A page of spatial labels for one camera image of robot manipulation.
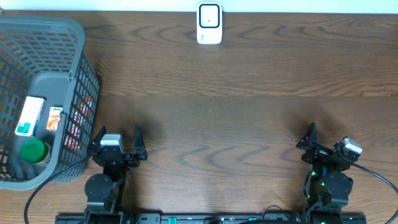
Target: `wooden table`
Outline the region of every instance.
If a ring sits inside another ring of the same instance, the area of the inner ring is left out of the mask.
[[[195,13],[5,11],[70,17],[103,84],[95,132],[131,151],[144,128],[149,160],[130,171],[123,204],[164,213],[295,210],[311,169],[295,148],[311,121],[320,142],[359,141],[364,165],[398,184],[398,16],[224,14],[223,41],[196,42]],[[48,184],[31,223],[81,213],[93,161],[69,184]],[[349,205],[368,223],[397,208],[394,191],[353,167]],[[20,223],[32,191],[0,191],[0,223]]]

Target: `green bottle cap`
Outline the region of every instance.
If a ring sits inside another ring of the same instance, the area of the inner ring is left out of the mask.
[[[21,148],[21,157],[31,164],[42,162],[48,154],[48,145],[39,139],[31,139]]]

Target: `basket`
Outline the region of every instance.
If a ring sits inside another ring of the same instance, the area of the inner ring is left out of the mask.
[[[70,19],[0,15],[0,189],[29,190],[86,156],[100,86],[83,51],[85,34]],[[46,99],[34,137],[14,134],[26,96]],[[63,108],[56,131],[46,130],[52,106]],[[38,138],[52,146],[47,167],[20,157]],[[53,182],[70,182],[84,164]]]

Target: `white box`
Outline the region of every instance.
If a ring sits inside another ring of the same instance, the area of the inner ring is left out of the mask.
[[[27,96],[19,118],[15,134],[19,136],[34,136],[40,117],[43,113],[45,100]]]

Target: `white rectangular device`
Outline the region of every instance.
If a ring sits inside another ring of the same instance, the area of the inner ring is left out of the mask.
[[[223,8],[218,2],[201,2],[197,8],[199,44],[219,44],[223,36]]]

